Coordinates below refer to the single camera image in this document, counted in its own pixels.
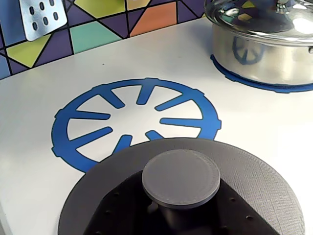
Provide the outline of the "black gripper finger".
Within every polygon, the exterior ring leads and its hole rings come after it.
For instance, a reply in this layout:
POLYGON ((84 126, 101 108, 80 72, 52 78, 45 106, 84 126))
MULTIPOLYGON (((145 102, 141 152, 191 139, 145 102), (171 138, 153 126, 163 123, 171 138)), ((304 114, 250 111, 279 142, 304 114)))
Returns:
POLYGON ((99 203, 85 235, 155 235, 139 171, 107 193, 99 203))
POLYGON ((215 235, 277 235, 279 234, 234 189, 221 182, 213 198, 211 226, 215 235))

